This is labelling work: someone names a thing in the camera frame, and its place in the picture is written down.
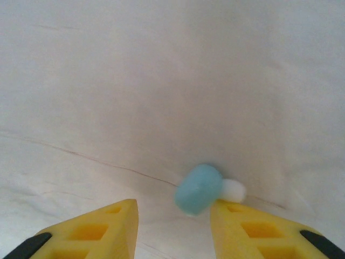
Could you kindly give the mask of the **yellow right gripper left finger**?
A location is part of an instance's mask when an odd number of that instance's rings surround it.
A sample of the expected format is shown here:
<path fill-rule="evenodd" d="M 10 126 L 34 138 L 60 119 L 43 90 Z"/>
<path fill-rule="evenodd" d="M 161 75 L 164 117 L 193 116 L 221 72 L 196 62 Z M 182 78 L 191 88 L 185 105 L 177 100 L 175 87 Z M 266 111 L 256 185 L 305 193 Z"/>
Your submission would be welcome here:
<path fill-rule="evenodd" d="M 126 199 L 49 226 L 8 258 L 134 258 L 139 226 L 135 199 Z"/>

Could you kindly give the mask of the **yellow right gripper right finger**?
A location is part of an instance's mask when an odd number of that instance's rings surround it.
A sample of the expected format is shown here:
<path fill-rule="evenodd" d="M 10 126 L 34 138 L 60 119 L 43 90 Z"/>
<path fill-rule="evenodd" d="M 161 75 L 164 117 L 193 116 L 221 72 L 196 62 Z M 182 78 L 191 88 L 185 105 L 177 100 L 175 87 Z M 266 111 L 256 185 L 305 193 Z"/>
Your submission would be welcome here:
<path fill-rule="evenodd" d="M 210 209 L 217 258 L 344 258 L 344 251 L 315 229 L 238 203 Z"/>

